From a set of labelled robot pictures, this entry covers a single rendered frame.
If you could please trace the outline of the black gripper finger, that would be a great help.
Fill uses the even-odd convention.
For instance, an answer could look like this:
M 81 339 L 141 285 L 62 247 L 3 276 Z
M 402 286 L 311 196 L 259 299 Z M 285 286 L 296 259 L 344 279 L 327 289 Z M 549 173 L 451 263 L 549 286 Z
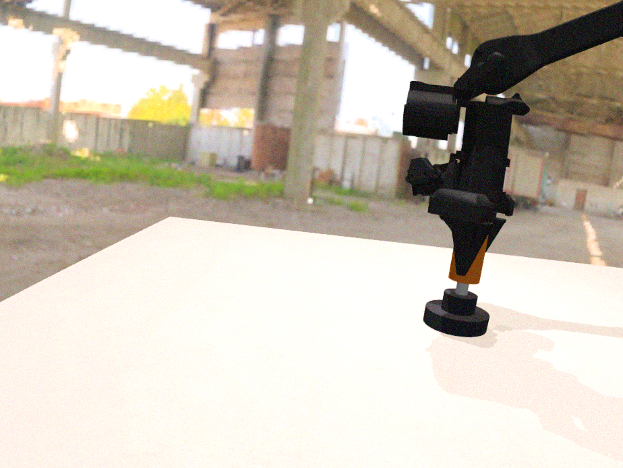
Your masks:
M 488 248 L 492 244 L 492 241 L 496 238 L 496 235 L 500 232 L 500 229 L 504 226 L 504 223 L 506 222 L 506 220 L 507 219 L 505 218 L 499 218 L 499 217 L 489 218 L 488 222 L 493 223 L 493 226 L 490 232 L 488 233 L 487 247 L 486 247 L 485 253 L 487 252 Z
M 456 273 L 459 276 L 465 276 L 487 238 L 493 223 L 476 223 L 447 216 L 440 216 L 440 218 L 452 231 Z

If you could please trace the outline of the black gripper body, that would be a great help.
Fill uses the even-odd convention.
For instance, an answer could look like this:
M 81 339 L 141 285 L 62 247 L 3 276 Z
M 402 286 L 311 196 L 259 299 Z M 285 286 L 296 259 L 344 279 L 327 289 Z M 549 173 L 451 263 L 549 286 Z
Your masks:
M 503 192 L 508 150 L 462 143 L 454 189 L 439 188 L 430 196 L 428 213 L 476 223 L 488 222 L 497 213 L 513 216 L 515 201 Z

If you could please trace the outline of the grey round pedestal with silver shaft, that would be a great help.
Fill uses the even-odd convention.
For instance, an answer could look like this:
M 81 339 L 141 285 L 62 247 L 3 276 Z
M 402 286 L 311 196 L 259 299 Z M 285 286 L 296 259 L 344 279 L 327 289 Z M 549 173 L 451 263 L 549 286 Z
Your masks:
M 423 323 L 438 332 L 457 337 L 479 337 L 487 332 L 489 313 L 477 307 L 478 296 L 469 285 L 458 283 L 444 290 L 443 298 L 426 303 Z

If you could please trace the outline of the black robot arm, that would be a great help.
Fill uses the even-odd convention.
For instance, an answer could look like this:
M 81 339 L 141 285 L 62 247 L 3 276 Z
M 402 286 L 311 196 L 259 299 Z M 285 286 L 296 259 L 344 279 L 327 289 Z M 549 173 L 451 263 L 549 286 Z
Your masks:
M 403 135 L 448 141 L 448 134 L 458 134 L 460 109 L 466 107 L 462 143 L 508 150 L 512 114 L 523 116 L 530 108 L 519 93 L 511 98 L 489 95 L 507 91 L 546 65 L 620 37 L 623 0 L 538 33 L 485 41 L 453 87 L 410 82 Z M 488 94 L 485 102 L 472 100 L 483 93 Z M 454 189 L 460 163 L 455 154 L 441 165 L 423 157 L 412 159 L 405 181 L 413 195 Z

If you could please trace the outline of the orange knob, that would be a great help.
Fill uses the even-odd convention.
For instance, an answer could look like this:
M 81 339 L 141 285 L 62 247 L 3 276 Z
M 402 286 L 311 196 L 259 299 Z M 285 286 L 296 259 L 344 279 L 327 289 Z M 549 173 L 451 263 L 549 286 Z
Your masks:
M 458 283 L 463 283 L 463 284 L 468 284 L 468 285 L 479 284 L 486 247 L 487 247 L 487 238 L 483 242 L 481 249 L 479 250 L 476 258 L 474 259 L 469 271 L 467 272 L 465 276 L 459 276 L 456 273 L 455 254 L 454 254 L 454 248 L 453 248 L 448 278 L 452 281 L 456 281 Z

